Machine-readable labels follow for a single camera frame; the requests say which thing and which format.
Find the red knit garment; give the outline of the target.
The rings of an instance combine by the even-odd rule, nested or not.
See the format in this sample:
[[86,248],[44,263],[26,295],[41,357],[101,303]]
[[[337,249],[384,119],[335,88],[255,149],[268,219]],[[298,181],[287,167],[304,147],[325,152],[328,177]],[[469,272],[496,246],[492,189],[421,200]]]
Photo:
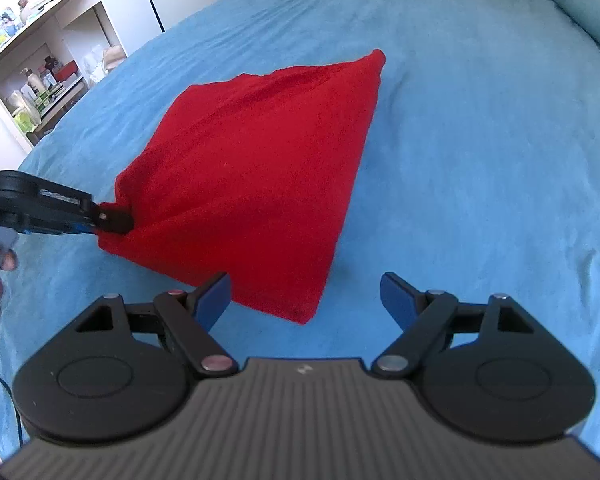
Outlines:
[[117,176],[104,252],[198,286],[224,271],[238,304],[314,317],[349,208],[386,62],[292,66],[193,84]]

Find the red box on shelf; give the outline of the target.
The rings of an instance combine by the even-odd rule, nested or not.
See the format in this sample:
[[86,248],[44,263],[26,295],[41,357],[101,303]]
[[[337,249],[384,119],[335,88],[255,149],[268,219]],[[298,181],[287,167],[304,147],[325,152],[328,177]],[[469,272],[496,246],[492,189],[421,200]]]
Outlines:
[[72,75],[77,75],[79,73],[79,67],[76,65],[76,62],[70,61],[69,63],[58,66],[53,70],[54,78],[58,82],[64,82],[69,79]]

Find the blue bed sheet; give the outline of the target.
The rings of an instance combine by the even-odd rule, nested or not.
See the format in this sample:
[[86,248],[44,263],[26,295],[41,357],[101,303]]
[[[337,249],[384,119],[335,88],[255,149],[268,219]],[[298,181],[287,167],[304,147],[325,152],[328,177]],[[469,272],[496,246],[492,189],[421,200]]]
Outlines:
[[553,0],[220,0],[145,44],[23,163],[110,200],[191,84],[385,53],[379,99],[316,315],[229,307],[236,359],[377,356],[392,271],[513,296],[591,371],[579,428],[600,456],[600,46]]

